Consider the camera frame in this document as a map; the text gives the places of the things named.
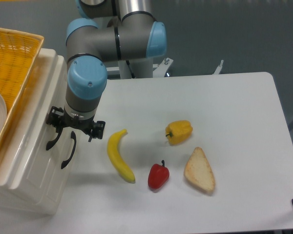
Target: gray floor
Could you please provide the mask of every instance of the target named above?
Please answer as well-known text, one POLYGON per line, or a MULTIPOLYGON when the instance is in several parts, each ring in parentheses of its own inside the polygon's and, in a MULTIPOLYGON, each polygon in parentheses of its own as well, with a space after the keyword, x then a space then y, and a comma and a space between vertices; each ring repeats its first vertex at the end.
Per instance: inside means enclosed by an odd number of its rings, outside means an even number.
MULTIPOLYGON (((287 121, 293 114, 293 0, 153 0, 167 30, 173 76, 269 72, 287 121)), ((0 2, 0 27, 45 36, 44 48, 66 56, 74 0, 0 2)), ((105 25, 108 19, 99 19, 105 25)))

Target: black handle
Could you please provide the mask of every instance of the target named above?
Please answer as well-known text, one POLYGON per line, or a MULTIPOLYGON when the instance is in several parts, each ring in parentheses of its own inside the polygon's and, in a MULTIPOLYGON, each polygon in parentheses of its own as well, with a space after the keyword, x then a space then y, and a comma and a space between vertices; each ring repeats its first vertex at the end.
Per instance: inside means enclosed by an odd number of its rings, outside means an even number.
POLYGON ((76 149, 76 141, 77 141, 77 140, 76 140, 76 134, 74 133, 74 131, 71 132, 71 134, 70 134, 70 138, 74 140, 73 150, 72 150, 72 153, 70 154, 69 159, 68 159, 68 160, 65 160, 65 161, 62 162, 62 164, 61 164, 61 169, 65 168, 65 167, 69 164, 69 162, 72 160, 73 155, 74 155, 74 153, 75 153, 75 149, 76 149))
POLYGON ((50 141, 48 141, 48 143, 47 143, 47 145, 46 145, 46 147, 45 147, 46 150, 49 150, 49 149, 51 149, 53 146, 55 146, 55 144, 56 144, 56 143, 58 142, 58 140, 60 139, 60 136, 61 136, 61 134, 62 134, 62 131, 63 131, 63 127, 59 127, 59 132, 58 132, 57 137, 56 137, 54 140, 50 140, 50 141))

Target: pepper stem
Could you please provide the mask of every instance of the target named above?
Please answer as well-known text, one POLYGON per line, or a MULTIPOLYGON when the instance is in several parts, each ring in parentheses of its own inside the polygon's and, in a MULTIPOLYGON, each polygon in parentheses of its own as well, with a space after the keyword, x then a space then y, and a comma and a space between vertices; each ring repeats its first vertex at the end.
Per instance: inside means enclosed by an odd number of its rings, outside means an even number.
POLYGON ((172 137, 172 132, 169 132, 168 134, 166 134, 166 137, 167 137, 167 136, 172 137))

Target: blue joint cap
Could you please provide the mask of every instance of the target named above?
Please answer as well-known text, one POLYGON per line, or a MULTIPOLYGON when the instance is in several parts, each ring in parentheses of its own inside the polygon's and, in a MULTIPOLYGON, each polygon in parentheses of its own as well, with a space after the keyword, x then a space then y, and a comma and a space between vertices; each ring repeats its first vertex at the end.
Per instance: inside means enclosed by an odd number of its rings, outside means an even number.
POLYGON ((68 69, 67 83, 75 96, 94 100, 102 95, 106 87, 106 67, 96 57, 78 57, 68 69))
POLYGON ((81 15, 81 17, 86 18, 86 19, 89 19, 89 17, 86 15, 86 13, 82 9, 82 6, 80 4, 80 0, 75 0, 75 3, 76 3, 78 12, 81 15))
POLYGON ((91 19, 85 19, 85 18, 75 19, 75 20, 71 21, 67 27, 66 41, 67 41, 69 35, 71 35, 76 29, 79 29, 84 26, 93 26, 93 27, 99 28, 98 24, 91 19))
POLYGON ((162 22, 154 22, 146 48, 146 58, 158 57, 166 54, 167 38, 165 26, 162 22))

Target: red bell pepper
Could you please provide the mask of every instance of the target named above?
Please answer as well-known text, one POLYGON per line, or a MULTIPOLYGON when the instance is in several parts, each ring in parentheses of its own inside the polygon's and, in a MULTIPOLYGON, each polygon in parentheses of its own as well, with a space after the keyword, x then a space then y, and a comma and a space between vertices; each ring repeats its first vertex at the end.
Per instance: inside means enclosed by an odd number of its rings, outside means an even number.
POLYGON ((154 164, 148 175, 147 183, 152 189, 161 188, 169 178, 169 170, 165 167, 165 162, 162 160, 162 165, 154 164))

